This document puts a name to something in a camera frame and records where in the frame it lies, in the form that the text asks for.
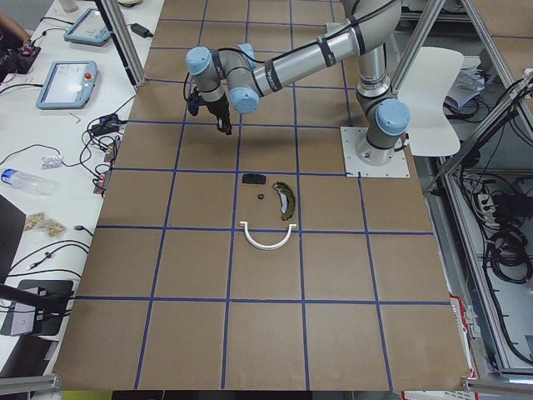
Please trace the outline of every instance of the water bottle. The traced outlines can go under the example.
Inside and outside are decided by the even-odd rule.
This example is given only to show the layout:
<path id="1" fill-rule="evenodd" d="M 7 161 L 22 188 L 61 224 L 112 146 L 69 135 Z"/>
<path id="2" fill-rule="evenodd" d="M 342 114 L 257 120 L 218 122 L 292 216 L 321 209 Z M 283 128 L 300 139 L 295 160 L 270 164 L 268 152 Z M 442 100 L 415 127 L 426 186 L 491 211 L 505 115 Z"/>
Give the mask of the water bottle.
<path id="1" fill-rule="evenodd" d="M 3 169 L 0 173 L 2 182 L 31 194 L 50 194 L 55 186 L 53 181 L 44 177 L 36 177 L 16 169 Z"/>

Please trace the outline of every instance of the electronic device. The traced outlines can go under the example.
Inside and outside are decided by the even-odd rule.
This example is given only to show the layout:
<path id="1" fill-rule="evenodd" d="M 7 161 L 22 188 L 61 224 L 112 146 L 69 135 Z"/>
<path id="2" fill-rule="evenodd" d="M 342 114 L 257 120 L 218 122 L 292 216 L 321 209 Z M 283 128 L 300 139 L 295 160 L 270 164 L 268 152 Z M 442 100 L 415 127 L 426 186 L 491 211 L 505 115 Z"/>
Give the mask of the electronic device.
<path id="1" fill-rule="evenodd" d="M 0 298 L 11 301 L 0 334 L 57 335 L 73 286 L 68 280 L 33 279 L 24 279 L 17 287 L 0 284 Z"/>
<path id="2" fill-rule="evenodd" d="M 0 68 L 4 73 L 26 74 L 32 67 L 41 48 L 27 44 L 17 50 L 7 50 L 0 56 Z"/>
<path id="3" fill-rule="evenodd" d="M 96 8 L 89 8 L 68 29 L 63 38 L 67 42 L 103 46 L 111 37 L 102 19 L 102 15 Z"/>
<path id="4" fill-rule="evenodd" d="M 85 107 L 97 75 L 97 64 L 94 61 L 54 62 L 42 85 L 37 107 L 43 110 Z"/>
<path id="5" fill-rule="evenodd" d="M 21 336 L 0 372 L 0 378 L 43 375 L 59 342 L 36 336 Z"/>
<path id="6" fill-rule="evenodd" d="M 4 283 L 17 254 L 26 214 L 0 195 L 0 215 L 0 283 Z"/>

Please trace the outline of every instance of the metal base plate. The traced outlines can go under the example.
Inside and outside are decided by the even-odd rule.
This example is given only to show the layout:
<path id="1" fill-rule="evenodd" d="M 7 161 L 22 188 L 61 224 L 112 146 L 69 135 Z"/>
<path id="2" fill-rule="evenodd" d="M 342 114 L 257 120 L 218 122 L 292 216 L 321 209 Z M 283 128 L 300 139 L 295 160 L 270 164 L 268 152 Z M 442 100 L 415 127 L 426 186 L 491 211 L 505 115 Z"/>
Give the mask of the metal base plate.
<path id="1" fill-rule="evenodd" d="M 366 127 L 341 127 L 342 151 L 344 152 L 344 167 L 348 177 L 357 178 L 359 175 L 369 178 L 410 178 L 406 155 L 403 150 L 394 153 L 394 157 L 381 167 L 374 167 L 361 161 L 356 154 L 356 144 L 366 134 Z M 396 147 L 401 146 L 398 139 Z"/>

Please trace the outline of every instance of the gray floor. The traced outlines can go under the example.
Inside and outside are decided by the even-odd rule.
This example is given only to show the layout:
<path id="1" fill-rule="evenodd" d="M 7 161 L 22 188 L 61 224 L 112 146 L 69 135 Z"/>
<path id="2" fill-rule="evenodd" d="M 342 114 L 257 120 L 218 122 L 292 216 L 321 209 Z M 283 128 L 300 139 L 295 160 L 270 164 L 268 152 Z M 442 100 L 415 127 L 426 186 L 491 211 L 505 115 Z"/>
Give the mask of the gray floor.
<path id="1" fill-rule="evenodd" d="M 17 21 L 24 29 L 34 31 L 53 0 L 0 0 L 0 12 Z"/>

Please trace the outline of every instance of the power strip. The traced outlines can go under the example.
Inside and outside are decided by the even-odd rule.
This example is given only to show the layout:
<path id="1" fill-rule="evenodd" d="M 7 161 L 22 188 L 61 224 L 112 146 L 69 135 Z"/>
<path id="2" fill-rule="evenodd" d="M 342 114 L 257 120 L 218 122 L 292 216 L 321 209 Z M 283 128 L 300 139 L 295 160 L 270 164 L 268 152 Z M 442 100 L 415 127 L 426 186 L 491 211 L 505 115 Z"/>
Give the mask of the power strip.
<path id="1" fill-rule="evenodd" d="M 479 211 L 483 214 L 486 226 L 490 228 L 499 228 L 500 224 L 496 222 L 494 217 L 494 212 L 496 211 L 496 206 L 492 201 L 492 197 L 489 194 L 478 193 L 476 195 L 476 202 Z"/>

